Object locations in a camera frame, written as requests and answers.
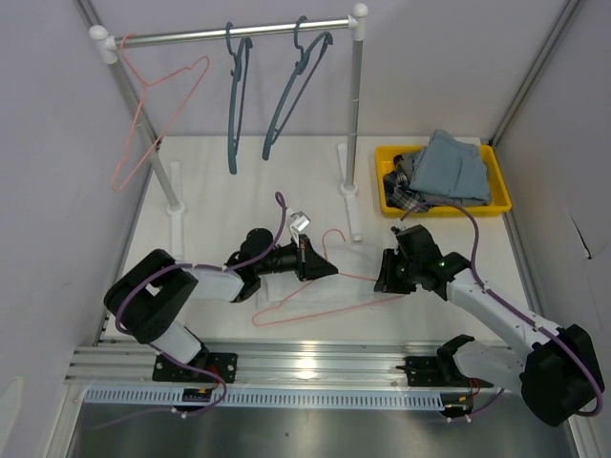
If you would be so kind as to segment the pink wire hanger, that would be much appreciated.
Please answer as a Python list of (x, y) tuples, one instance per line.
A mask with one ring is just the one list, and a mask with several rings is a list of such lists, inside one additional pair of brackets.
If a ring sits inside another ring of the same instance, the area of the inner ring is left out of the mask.
[(299, 282), (287, 274), (269, 276), (251, 318), (256, 327), (328, 317), (403, 298), (403, 293), (377, 293), (374, 284), (381, 254), (374, 245), (349, 243), (342, 231), (328, 229), (319, 245), (325, 260), (339, 272)]

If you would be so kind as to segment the white skirt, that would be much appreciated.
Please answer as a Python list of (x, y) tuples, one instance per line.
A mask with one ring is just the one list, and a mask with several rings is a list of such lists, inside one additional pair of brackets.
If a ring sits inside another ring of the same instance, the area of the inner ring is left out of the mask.
[(328, 260), (338, 269), (337, 275), (316, 280), (291, 298), (307, 281), (299, 281), (294, 273), (273, 274), (262, 278), (256, 295), (257, 310), (278, 306), (291, 311), (327, 311), (372, 300), (382, 260), (382, 251), (369, 244), (335, 245), (327, 249)]

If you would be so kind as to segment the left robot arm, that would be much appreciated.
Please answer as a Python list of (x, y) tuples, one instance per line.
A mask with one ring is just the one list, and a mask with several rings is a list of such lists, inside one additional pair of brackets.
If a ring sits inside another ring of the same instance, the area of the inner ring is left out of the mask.
[(277, 244), (263, 228), (251, 230), (224, 270), (179, 263), (155, 249), (106, 292), (103, 303), (116, 326), (140, 344), (153, 347), (181, 378), (199, 380), (208, 367), (209, 350), (177, 316), (187, 300), (243, 302), (258, 292), (262, 277), (293, 272), (299, 281), (334, 276), (338, 268), (319, 255), (305, 234)]

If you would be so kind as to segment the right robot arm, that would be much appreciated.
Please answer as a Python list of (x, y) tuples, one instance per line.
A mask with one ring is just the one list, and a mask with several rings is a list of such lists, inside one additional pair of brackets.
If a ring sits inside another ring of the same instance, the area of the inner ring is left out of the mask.
[(442, 344), (435, 371), (443, 383), (476, 379), (513, 392), (551, 427), (573, 415), (600, 413), (604, 380), (592, 339), (582, 327), (561, 327), (512, 305), (478, 275), (474, 258), (442, 254), (422, 225), (395, 227), (392, 233), (397, 245), (383, 252), (375, 291), (432, 292), (477, 318), (506, 345), (492, 348), (465, 334)]

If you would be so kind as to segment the teal hanger left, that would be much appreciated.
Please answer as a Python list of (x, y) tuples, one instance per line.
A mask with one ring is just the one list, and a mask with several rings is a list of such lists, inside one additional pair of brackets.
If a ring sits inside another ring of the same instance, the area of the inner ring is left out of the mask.
[(227, 161), (229, 173), (236, 175), (238, 173), (238, 151), (242, 136), (246, 83), (253, 43), (250, 37), (242, 37), (238, 48), (234, 50), (231, 42), (231, 31), (233, 31), (233, 23), (227, 22), (225, 26), (225, 46), (234, 63), (233, 70), (230, 72), (232, 82), (227, 122)]

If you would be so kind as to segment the teal hanger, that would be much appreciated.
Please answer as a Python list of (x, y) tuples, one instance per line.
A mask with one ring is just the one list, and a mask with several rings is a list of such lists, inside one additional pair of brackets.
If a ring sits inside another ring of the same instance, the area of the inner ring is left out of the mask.
[(295, 62), (294, 69), (284, 86), (267, 127), (263, 141), (263, 160), (269, 160), (272, 147), (291, 118), (309, 81), (327, 53), (327, 49), (333, 44), (333, 35), (329, 31), (322, 31), (306, 48), (302, 46), (299, 41), (299, 33), (306, 20), (305, 15), (301, 16), (293, 31), (293, 45), (299, 51), (300, 58)]
[(238, 151), (242, 136), (246, 83), (253, 43), (250, 37), (242, 37), (238, 48), (234, 50), (231, 42), (231, 31), (233, 31), (233, 23), (227, 22), (225, 26), (225, 46), (234, 63), (233, 70), (230, 72), (232, 82), (227, 122), (227, 161), (229, 173), (236, 175), (238, 173)]

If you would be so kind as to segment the teal hanger right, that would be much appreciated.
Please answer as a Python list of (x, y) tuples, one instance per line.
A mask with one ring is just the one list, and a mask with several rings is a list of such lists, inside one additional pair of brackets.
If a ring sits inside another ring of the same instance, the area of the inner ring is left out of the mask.
[(300, 58), (295, 62), (294, 69), (284, 86), (267, 127), (263, 141), (263, 160), (269, 160), (272, 147), (291, 118), (309, 81), (327, 53), (327, 49), (333, 44), (333, 35), (329, 31), (322, 31), (306, 48), (302, 46), (299, 41), (299, 33), (306, 20), (305, 15), (301, 16), (293, 31), (293, 45), (299, 51)]

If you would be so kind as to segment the pink hanger far left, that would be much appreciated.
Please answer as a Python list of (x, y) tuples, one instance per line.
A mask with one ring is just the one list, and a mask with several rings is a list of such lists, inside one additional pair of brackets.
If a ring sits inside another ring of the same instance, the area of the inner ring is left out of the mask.
[[(114, 192), (120, 192), (126, 188), (130, 181), (137, 175), (139, 169), (153, 157), (153, 154), (158, 150), (160, 142), (173, 128), (174, 124), (179, 119), (180, 114), (187, 106), (190, 98), (193, 96), (210, 68), (210, 58), (203, 54), (194, 62), (180, 68), (176, 68), (164, 76), (160, 76), (156, 79), (147, 79), (138, 71), (138, 68), (128, 58), (128, 55), (125, 52), (125, 43), (128, 38), (132, 37), (134, 37), (133, 34), (128, 34), (125, 38), (122, 38), (117, 49), (120, 59), (128, 67), (129, 71), (139, 84), (140, 89), (139, 96), (137, 97), (136, 111), (133, 115), (130, 130), (125, 140), (123, 156), (120, 162), (117, 164), (111, 180), (111, 189)], [(167, 85), (169, 81), (176, 78), (178, 78), (179, 82), (181, 83), (192, 82), (193, 85), (190, 87), (189, 91), (186, 91), (184, 87), (184, 98), (180, 103), (172, 102), (166, 106), (164, 113), (166, 114), (167, 119), (163, 128), (161, 128), (160, 124), (161, 108), (160, 106), (157, 106), (157, 110), (153, 111), (153, 121), (157, 122), (157, 124), (153, 124), (153, 139), (150, 141), (150, 145), (138, 161), (131, 160), (130, 153), (132, 151), (132, 141), (134, 135), (136, 134), (137, 126), (138, 124), (144, 126), (145, 111), (151, 107), (155, 109), (155, 106), (152, 106), (151, 103), (159, 101), (159, 96), (157, 95), (159, 92), (158, 87)]]

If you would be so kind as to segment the blue grey garment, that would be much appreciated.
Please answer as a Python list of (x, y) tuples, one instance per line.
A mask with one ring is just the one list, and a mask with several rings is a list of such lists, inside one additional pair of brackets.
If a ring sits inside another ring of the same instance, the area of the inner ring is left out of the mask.
[(466, 207), (486, 206), (492, 201), (488, 169), (477, 147), (444, 130), (433, 132), (429, 143), (417, 152), (396, 156), (393, 165), (392, 171), (405, 171), (410, 189), (425, 203), (448, 201)]

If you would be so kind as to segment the yellow plastic bin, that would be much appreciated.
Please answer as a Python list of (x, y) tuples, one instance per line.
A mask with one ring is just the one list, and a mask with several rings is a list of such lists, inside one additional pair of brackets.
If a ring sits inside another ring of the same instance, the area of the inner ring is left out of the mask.
[[(387, 205), (383, 177), (390, 173), (393, 168), (393, 159), (401, 153), (413, 153), (422, 148), (422, 145), (380, 145), (374, 150), (374, 164), (376, 182), (378, 188), (380, 209), (386, 218), (398, 219), (404, 213), (397, 208)], [(508, 212), (512, 208), (512, 202), (505, 184), (504, 178), (496, 160), (494, 150), (487, 145), (479, 145), (477, 149), (481, 159), (488, 169), (488, 182), (491, 191), (492, 201), (486, 206), (470, 206), (467, 210), (478, 218), (496, 217)], [(427, 213), (420, 213), (423, 218), (449, 218), (462, 217), (462, 214), (449, 206), (436, 206)]]

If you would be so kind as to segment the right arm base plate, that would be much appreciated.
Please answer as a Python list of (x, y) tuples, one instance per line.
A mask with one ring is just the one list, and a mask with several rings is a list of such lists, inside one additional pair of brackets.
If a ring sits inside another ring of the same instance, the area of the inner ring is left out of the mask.
[(395, 367), (403, 372), (411, 387), (481, 387), (493, 385), (482, 379), (468, 379), (458, 372), (446, 369), (434, 356), (407, 356)]

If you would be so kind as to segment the aluminium rail base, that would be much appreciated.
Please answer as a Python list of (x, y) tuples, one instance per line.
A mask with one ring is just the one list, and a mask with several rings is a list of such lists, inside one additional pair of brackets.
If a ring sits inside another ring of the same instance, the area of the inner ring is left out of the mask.
[[(233, 388), (391, 390), (407, 384), (397, 368), (407, 356), (431, 356), (440, 342), (353, 343), (211, 340), (213, 352), (238, 355)], [(150, 385), (155, 351), (129, 340), (79, 346), (67, 385)]]

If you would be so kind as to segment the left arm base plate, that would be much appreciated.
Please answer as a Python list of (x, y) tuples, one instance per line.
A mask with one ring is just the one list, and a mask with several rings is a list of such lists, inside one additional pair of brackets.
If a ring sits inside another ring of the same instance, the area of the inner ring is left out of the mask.
[[(197, 367), (220, 376), (227, 384), (233, 384), (238, 369), (236, 353), (218, 353), (202, 351), (188, 365)], [(167, 357), (158, 355), (153, 368), (154, 382), (171, 383), (214, 383), (216, 380), (208, 375), (185, 369), (172, 363)]]

